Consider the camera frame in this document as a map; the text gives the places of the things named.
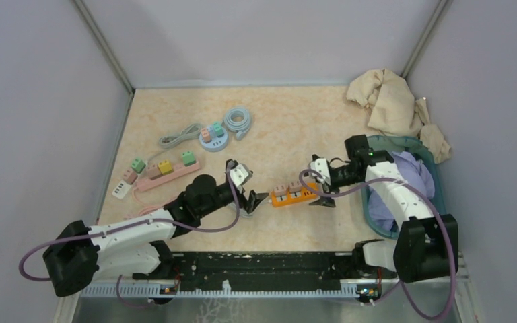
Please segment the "pink plug adapter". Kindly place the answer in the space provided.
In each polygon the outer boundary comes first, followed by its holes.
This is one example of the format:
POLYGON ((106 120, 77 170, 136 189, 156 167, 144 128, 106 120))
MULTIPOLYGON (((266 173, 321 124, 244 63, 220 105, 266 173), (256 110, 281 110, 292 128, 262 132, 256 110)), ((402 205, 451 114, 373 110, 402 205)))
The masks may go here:
POLYGON ((276 198, 286 196, 286 194, 287 194, 287 185, 286 184, 279 184, 273 188, 273 196, 276 198))
POLYGON ((290 194, 299 193, 302 191, 302 184, 300 181, 293 181, 288 184, 288 191, 290 194))

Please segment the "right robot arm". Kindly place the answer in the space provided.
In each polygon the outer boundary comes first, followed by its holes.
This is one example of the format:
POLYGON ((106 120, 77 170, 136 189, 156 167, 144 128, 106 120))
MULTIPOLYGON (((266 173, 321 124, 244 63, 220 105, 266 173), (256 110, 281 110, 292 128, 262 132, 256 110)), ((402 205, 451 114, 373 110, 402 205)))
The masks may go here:
POLYGON ((450 214, 441 215, 432 202, 409 186, 386 150, 374 150, 366 135, 345 140, 348 161, 332 167, 328 159, 313 155, 300 178, 309 176, 322 186, 317 205, 334 207, 341 188, 369 187, 384 202, 398 225, 396 240, 358 242, 352 268, 360 277, 377 269, 395 272, 404 283, 452 276, 458 270, 458 224, 450 214))

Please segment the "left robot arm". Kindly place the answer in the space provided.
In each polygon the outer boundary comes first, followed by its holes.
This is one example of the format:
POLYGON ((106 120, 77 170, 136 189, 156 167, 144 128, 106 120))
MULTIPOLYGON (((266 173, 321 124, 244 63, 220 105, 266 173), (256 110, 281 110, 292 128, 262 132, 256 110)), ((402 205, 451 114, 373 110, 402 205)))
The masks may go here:
POLYGON ((234 205, 251 214, 268 198, 265 192, 244 193, 252 175, 246 165, 229 159, 224 183, 198 175, 175 199, 146 215, 111 225, 70 223, 42 255, 55 295, 67 297, 92 281, 120 275, 169 277, 175 261, 166 240, 201 232, 202 218, 223 207, 234 205))

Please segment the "orange power strip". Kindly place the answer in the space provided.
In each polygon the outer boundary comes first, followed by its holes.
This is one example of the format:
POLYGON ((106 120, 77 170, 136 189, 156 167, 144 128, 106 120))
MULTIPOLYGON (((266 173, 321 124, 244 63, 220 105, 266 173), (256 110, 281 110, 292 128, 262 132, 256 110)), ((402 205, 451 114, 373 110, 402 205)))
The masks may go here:
POLYGON ((306 201, 311 201, 317 199, 318 196, 316 194, 313 194, 309 190, 307 190, 304 186, 302 187, 302 191, 299 193, 290 194, 287 187, 287 194, 286 196, 282 197, 274 197, 273 196, 273 190, 271 191, 269 195, 269 202, 271 205, 275 208, 279 207, 285 207, 289 205, 294 205, 297 203, 303 203, 306 201))

